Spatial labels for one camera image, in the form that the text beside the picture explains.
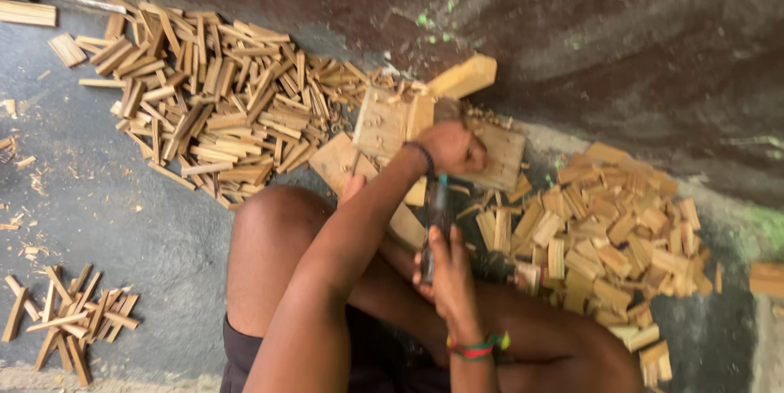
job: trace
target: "gray floor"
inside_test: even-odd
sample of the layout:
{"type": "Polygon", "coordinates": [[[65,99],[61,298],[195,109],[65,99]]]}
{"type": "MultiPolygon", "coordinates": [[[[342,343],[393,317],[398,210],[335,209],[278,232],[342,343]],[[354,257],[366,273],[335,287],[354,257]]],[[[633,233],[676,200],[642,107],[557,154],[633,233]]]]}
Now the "gray floor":
{"type": "MultiPolygon", "coordinates": [[[[68,9],[61,9],[58,29],[0,23],[0,99],[15,98],[20,113],[13,120],[0,111],[0,138],[20,136],[17,160],[38,158],[19,172],[11,164],[0,165],[0,201],[10,207],[0,212],[0,223],[24,209],[30,213],[25,226],[38,221],[34,228],[0,230],[0,274],[15,275],[41,299],[45,278],[34,270],[62,263],[71,278],[85,263],[94,263],[104,272],[100,287],[132,284],[142,294],[134,309],[142,326],[124,330],[114,344],[91,346],[96,377],[167,384],[218,375],[224,363],[221,321],[232,215],[206,194],[188,191],[146,167],[136,145],[114,130],[116,119],[108,110],[119,90],[79,87],[79,77],[95,77],[92,67],[64,68],[46,44],[66,31],[102,36],[104,25],[103,17],[68,9]],[[52,73],[36,80],[46,70],[52,73]],[[43,173],[46,197],[30,188],[28,175],[35,168],[43,173]],[[52,254],[38,254],[34,263],[18,257],[22,241],[52,254]]],[[[529,176],[540,188],[547,174],[554,177],[554,160],[562,151],[585,145],[546,128],[532,126],[531,132],[525,157],[533,165],[529,176]]],[[[312,172],[298,170],[279,181],[322,195],[327,191],[312,172]]],[[[654,301],[654,318],[670,344],[675,372],[674,381],[663,387],[751,391],[758,329],[746,262],[776,252],[759,230],[762,225],[736,216],[748,207],[699,187],[681,190],[695,193],[704,220],[700,233],[713,251],[706,273],[713,279],[716,260],[724,265],[724,294],[654,301]]],[[[780,214],[773,217],[780,223],[780,214]]],[[[468,220],[463,221],[466,236],[481,244],[475,223],[468,220]]],[[[12,302],[8,289],[0,292],[0,312],[12,302]]],[[[0,366],[34,363],[43,338],[44,333],[23,333],[0,345],[0,366]]]]}

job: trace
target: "wall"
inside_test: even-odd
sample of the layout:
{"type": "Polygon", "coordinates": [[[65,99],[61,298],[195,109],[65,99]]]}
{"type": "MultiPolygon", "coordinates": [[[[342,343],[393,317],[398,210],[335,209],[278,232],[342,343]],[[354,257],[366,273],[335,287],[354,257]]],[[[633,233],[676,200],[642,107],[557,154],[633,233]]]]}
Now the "wall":
{"type": "Polygon", "coordinates": [[[784,207],[784,0],[193,1],[424,79],[481,51],[475,102],[784,207]]]}

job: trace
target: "leg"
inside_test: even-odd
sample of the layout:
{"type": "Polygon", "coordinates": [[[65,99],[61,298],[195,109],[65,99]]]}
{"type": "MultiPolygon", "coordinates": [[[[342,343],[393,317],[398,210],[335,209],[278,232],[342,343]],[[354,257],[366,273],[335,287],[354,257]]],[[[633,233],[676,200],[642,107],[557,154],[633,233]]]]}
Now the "leg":
{"type": "MultiPolygon", "coordinates": [[[[380,252],[409,281],[413,254],[382,244],[380,252]]],[[[476,284],[485,326],[508,331],[506,354],[514,364],[499,365],[504,393],[515,391],[642,391],[639,369],[621,342],[589,318],[557,310],[510,286],[476,284]]]]}
{"type": "MultiPolygon", "coordinates": [[[[234,220],[229,250],[227,314],[237,331],[263,337],[299,259],[334,209],[303,188],[269,187],[234,220]]],[[[445,360],[446,330],[435,310],[379,257],[367,267],[349,304],[410,333],[445,360]]]]}

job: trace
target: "person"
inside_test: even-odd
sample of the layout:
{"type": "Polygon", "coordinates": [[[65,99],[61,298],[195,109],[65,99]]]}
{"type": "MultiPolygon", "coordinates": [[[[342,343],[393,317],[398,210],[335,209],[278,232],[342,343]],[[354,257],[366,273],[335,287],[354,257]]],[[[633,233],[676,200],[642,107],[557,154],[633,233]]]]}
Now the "person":
{"type": "Polygon", "coordinates": [[[337,210],[303,188],[273,186],[239,210],[231,235],[227,365],[221,393],[258,391],[642,391],[641,374],[610,332],[510,286],[473,281],[460,230],[429,232],[432,286],[386,234],[425,173],[485,167],[481,143],[456,121],[404,145],[370,183],[349,180],[337,210]],[[418,340],[435,363],[407,368],[389,327],[418,340]],[[495,363],[488,334],[508,333],[495,363]]]}

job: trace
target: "black bracelet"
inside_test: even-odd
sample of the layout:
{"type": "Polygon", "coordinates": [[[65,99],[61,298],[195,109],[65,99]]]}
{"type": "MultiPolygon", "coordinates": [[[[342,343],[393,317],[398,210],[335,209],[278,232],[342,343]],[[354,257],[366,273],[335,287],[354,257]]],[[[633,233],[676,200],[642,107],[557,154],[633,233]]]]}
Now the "black bracelet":
{"type": "Polygon", "coordinates": [[[422,146],[419,142],[403,142],[404,147],[414,147],[419,150],[420,153],[424,154],[425,160],[427,160],[427,176],[429,178],[435,179],[435,167],[433,167],[433,157],[430,156],[430,153],[427,152],[425,147],[422,146]]]}

